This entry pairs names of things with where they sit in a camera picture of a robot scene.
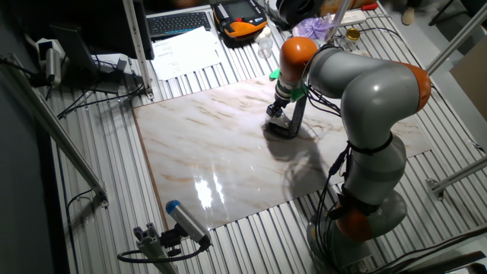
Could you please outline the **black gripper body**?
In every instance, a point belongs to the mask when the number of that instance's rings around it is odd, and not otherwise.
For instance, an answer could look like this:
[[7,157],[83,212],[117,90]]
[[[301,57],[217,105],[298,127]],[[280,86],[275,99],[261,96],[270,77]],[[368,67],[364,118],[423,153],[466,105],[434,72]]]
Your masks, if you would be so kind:
[[274,102],[271,104],[271,109],[273,111],[277,110],[282,110],[283,108],[286,108],[286,106],[291,102],[290,97],[280,97],[277,94],[274,95]]

